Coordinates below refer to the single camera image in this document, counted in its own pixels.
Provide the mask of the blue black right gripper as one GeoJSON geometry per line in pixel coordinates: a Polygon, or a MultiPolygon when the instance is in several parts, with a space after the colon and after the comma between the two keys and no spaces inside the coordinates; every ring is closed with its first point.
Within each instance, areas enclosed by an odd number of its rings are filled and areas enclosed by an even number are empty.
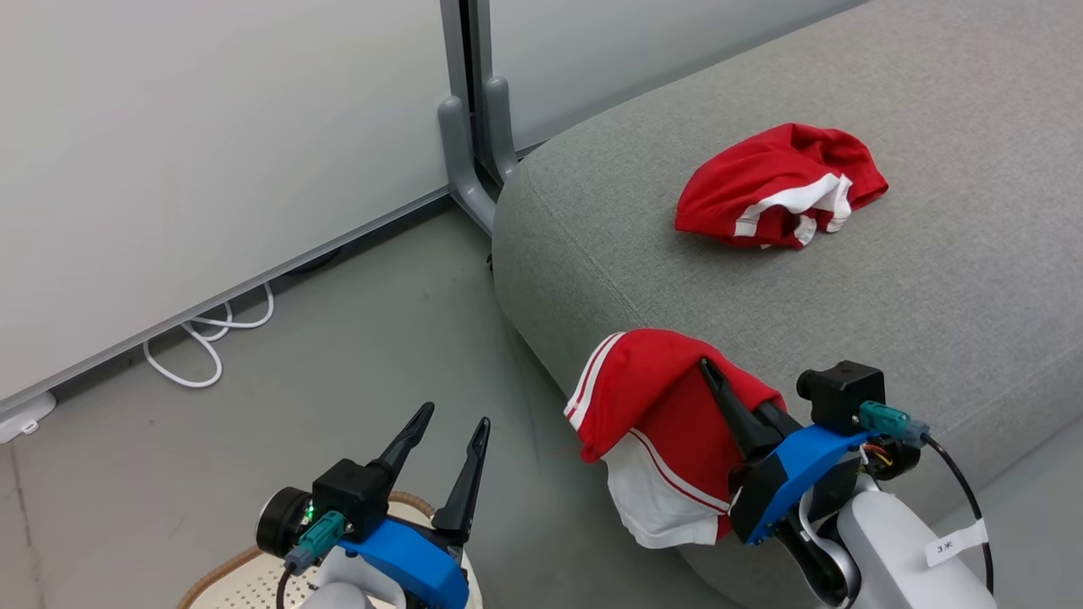
{"type": "Polygon", "coordinates": [[[770,524],[781,523],[847,452],[874,436],[871,431],[840,435],[824,425],[804,428],[786,409],[770,400],[746,409],[710,359],[700,359],[700,372],[743,462],[761,459],[751,467],[728,510],[732,532],[743,544],[757,545],[769,539],[770,524]]]}

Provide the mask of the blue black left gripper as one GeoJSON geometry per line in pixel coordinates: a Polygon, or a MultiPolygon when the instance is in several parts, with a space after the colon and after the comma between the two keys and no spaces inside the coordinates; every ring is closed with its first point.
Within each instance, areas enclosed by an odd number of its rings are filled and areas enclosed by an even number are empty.
{"type": "MultiPolygon", "coordinates": [[[[382,474],[382,484],[393,489],[410,452],[417,448],[436,412],[436,404],[426,402],[384,448],[371,468],[382,474]]],[[[482,417],[468,446],[464,467],[448,500],[439,509],[409,493],[391,492],[389,505],[404,504],[421,511],[423,520],[414,523],[391,515],[387,509],[364,540],[348,536],[338,542],[347,556],[370,563],[402,587],[415,608],[468,608],[471,601],[469,569],[464,565],[465,543],[470,540],[475,520],[477,495],[487,458],[491,422],[482,417]]]]}

